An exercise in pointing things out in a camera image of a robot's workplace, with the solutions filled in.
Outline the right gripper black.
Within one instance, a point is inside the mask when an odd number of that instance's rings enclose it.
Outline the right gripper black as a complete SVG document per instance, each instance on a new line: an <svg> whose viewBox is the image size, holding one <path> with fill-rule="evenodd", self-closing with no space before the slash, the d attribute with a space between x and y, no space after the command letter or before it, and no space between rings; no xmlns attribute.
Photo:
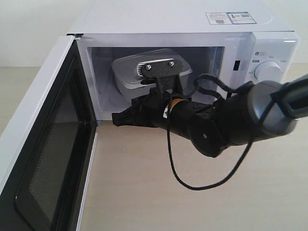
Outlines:
<svg viewBox="0 0 308 231"><path fill-rule="evenodd" d="M132 105L120 113L112 113L112 123L119 126L135 126L147 128L172 128L173 124L164 118L164 111L172 94L165 92L160 95L152 92L132 100Z"/></svg>

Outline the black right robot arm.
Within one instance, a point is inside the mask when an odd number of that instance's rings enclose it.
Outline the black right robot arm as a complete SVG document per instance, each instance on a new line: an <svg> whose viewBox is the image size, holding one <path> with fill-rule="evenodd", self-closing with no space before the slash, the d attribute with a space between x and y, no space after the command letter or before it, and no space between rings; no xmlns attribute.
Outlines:
<svg viewBox="0 0 308 231"><path fill-rule="evenodd" d="M224 86L228 97L208 91L212 104L194 102L181 93L154 87L132 100L131 107L112 113L116 126L162 128L189 139L203 155L217 157L230 146L250 139L268 140L290 134L308 115L308 77L285 84L272 80Z"/></svg>

